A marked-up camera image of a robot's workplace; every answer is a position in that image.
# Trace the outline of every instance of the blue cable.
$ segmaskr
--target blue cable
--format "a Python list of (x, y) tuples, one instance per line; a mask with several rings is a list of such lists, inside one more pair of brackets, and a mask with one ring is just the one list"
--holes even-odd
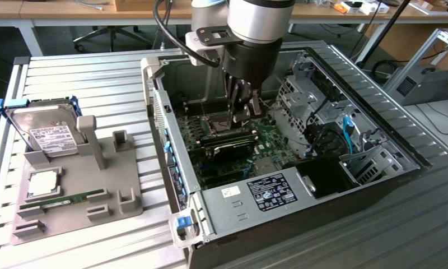
[(351, 155), (354, 154), (354, 148), (353, 148), (353, 140), (351, 140), (351, 135), (354, 134), (354, 130), (357, 129), (357, 125), (354, 124), (354, 121), (350, 116), (345, 116), (345, 121), (343, 121), (343, 130), (345, 130), (345, 137), (347, 140), (347, 143), (350, 144), (350, 149), (351, 149)]

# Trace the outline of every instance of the motherboard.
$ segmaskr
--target motherboard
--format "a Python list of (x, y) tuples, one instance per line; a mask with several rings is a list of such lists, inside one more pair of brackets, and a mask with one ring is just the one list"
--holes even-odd
[(178, 124), (204, 189), (279, 171), (299, 159), (270, 116), (232, 129), (227, 112), (180, 115)]

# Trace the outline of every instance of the white label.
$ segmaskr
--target white label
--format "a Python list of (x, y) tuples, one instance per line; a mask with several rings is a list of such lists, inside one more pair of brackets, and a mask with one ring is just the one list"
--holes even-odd
[(224, 198), (227, 198), (227, 197), (239, 195), (240, 194), (240, 189), (239, 189), (239, 186), (234, 186), (231, 188), (222, 189), (222, 192), (223, 192)]
[(56, 207), (56, 206), (70, 205), (71, 203), (72, 203), (72, 201), (64, 200), (62, 202), (51, 203), (50, 205), (43, 205), (42, 208), (52, 208), (52, 207)]
[(76, 149), (76, 142), (68, 125), (30, 130), (46, 153)]

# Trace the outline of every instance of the office chair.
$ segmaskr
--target office chair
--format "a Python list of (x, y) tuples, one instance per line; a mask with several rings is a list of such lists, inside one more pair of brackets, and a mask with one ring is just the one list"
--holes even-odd
[[(90, 40), (95, 36), (104, 35), (106, 33), (110, 33), (110, 52), (115, 51), (115, 39), (116, 39), (116, 34), (126, 35), (127, 37), (142, 41), (143, 43), (147, 44), (147, 48), (151, 47), (151, 41), (146, 39), (143, 36), (130, 33), (126, 31), (123, 28), (127, 26), (107, 26), (106, 28), (99, 29), (98, 26), (92, 27), (92, 32), (88, 33), (87, 35), (82, 36), (80, 38), (74, 39), (75, 43), (75, 49), (79, 52), (84, 52), (84, 46), (80, 44), (82, 41)], [(134, 26), (134, 32), (139, 33), (140, 30), (138, 26)]]

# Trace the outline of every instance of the floor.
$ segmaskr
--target floor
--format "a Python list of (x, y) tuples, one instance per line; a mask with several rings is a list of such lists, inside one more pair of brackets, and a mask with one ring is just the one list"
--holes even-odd
[[(335, 45), (347, 55), (355, 46), (361, 33), (353, 28), (357, 25), (347, 25), (350, 27), (339, 25), (298, 25), (295, 34), (288, 34), (284, 37), (284, 41), (306, 41), (306, 40), (324, 40), (328, 44)], [(190, 26), (178, 27), (178, 33), (184, 35), (190, 31)], [(75, 27), (78, 36), (86, 35), (92, 31), (91, 26)], [(140, 26), (140, 35), (147, 39), (155, 39), (156, 26)], [(38, 27), (40, 44), (46, 55), (67, 55), (78, 54), (75, 50), (72, 39), (78, 36), (72, 36), (70, 27)], [(158, 47), (160, 45), (162, 37), (158, 39)], [(365, 37), (359, 43), (357, 51), (362, 48), (367, 38)], [(102, 35), (92, 38), (90, 41), (82, 43), (88, 53), (99, 53), (110, 51), (110, 35)], [(115, 40), (115, 50), (143, 50), (147, 45), (126, 36), (119, 35)], [(0, 27), (0, 98), (6, 96), (7, 81), (12, 70), (12, 62), (15, 57), (28, 56), (30, 51), (22, 38), (20, 32), (16, 28)], [(373, 64), (382, 59), (390, 59), (391, 57), (383, 50), (377, 50), (371, 57), (367, 68), (371, 68)]]

